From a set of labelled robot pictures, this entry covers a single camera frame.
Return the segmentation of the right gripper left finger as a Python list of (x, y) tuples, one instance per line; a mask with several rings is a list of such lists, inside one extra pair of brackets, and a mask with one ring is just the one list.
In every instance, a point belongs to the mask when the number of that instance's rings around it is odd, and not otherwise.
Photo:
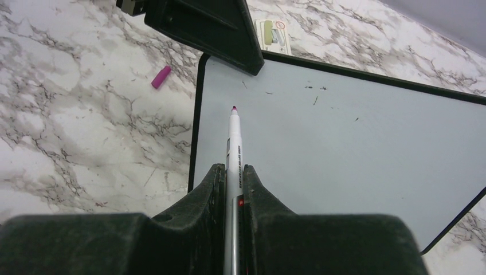
[(23, 215), (1, 226), (2, 274), (221, 274), (225, 166), (154, 217)]

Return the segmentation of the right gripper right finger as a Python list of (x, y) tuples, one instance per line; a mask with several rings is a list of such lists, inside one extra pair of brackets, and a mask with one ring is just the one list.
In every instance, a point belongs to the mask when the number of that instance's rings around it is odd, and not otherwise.
[(249, 274), (426, 274), (406, 225), (382, 214), (299, 215), (242, 174)]

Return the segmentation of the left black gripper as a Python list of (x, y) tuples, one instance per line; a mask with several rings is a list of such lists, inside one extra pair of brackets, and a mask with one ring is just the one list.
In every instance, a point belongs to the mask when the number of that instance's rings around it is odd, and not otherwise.
[(130, 16), (146, 13), (144, 23), (154, 30), (251, 75), (264, 65), (246, 1), (116, 0), (116, 7)]

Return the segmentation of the magenta capped whiteboard marker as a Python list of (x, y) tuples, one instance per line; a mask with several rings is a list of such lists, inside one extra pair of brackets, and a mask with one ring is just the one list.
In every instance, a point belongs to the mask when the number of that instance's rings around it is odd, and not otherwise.
[(245, 274), (243, 244), (244, 196), (242, 189), (242, 137), (237, 107), (229, 116), (226, 147), (224, 274)]

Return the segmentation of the magenta marker cap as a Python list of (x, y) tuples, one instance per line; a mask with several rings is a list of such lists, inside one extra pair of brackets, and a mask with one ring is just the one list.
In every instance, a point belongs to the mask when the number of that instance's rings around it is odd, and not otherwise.
[(167, 76), (171, 73), (171, 67), (166, 65), (162, 68), (158, 74), (154, 77), (151, 82), (151, 85), (154, 89), (159, 89), (159, 87), (164, 83)]

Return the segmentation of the black-framed whiteboard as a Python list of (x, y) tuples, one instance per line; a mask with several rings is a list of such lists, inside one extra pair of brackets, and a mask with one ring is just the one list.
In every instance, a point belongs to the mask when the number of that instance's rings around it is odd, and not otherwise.
[(485, 98), (264, 53), (252, 76), (198, 64), (189, 190), (226, 160), (230, 110), (242, 161), (298, 214), (387, 214), (427, 253), (485, 196)]

